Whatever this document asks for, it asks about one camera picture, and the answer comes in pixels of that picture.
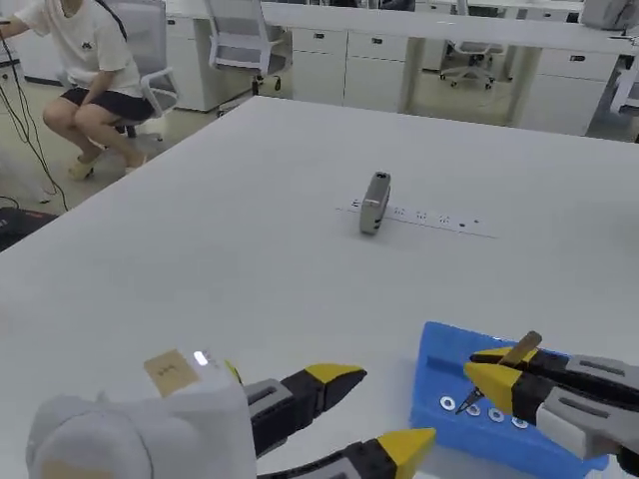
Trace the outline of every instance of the human hair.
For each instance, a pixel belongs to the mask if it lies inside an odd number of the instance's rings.
[[[111,16],[113,17],[113,19],[116,21],[116,23],[118,24],[118,27],[120,27],[120,31],[122,32],[122,36],[124,37],[125,40],[127,40],[127,30],[124,28],[124,23],[122,23],[122,20],[120,20],[120,17],[116,15],[116,13],[111,10],[111,8],[109,8],[109,6],[105,3],[104,0],[96,0],[96,2],[102,7],[104,8],[107,12],[109,12],[111,14]]]

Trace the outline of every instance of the woman's leg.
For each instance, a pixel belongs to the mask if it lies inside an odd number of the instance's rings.
[[[137,150],[129,140],[120,135],[113,124],[120,118],[104,108],[89,104],[76,112],[74,123],[87,137],[100,145],[112,148],[121,154],[129,168],[137,168],[144,163],[145,155]]]
[[[102,149],[76,128],[74,117],[77,111],[76,104],[65,98],[57,98],[45,107],[42,119],[51,131],[82,150],[82,156],[78,159],[81,163],[91,163],[102,153]]]

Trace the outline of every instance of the blue plastic block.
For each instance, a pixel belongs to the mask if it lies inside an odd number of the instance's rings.
[[[604,470],[608,456],[581,461],[562,449],[535,427],[515,427],[511,416],[503,422],[488,417],[494,407],[487,398],[477,402],[479,416],[466,412],[455,415],[439,404],[450,396],[458,406],[472,389],[463,374],[463,364],[470,354],[482,349],[509,346],[504,341],[437,322],[428,322],[421,336],[419,359],[412,392],[412,427],[434,427],[437,444],[467,452],[476,457],[506,464],[519,471],[547,479],[585,477],[592,469]]]

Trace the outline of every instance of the metal washer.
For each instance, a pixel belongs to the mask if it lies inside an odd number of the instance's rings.
[[[488,417],[490,418],[491,421],[503,422],[503,412],[501,412],[499,409],[496,409],[494,407],[491,407],[490,409],[488,409]]]
[[[446,411],[452,411],[455,408],[455,400],[450,396],[441,396],[439,405]]]
[[[472,404],[466,408],[466,413],[469,416],[477,417],[479,414],[481,414],[481,409],[479,409],[479,406],[477,406],[476,404]]]
[[[528,423],[526,421],[524,421],[523,419],[517,419],[516,417],[512,418],[512,424],[519,429],[525,429],[526,427],[528,427]]]

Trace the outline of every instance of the small label sticker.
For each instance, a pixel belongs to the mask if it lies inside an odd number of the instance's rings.
[[[74,467],[63,461],[42,464],[42,479],[113,479],[111,472]]]
[[[144,363],[144,369],[162,397],[200,381],[198,373],[177,349],[149,359]]]

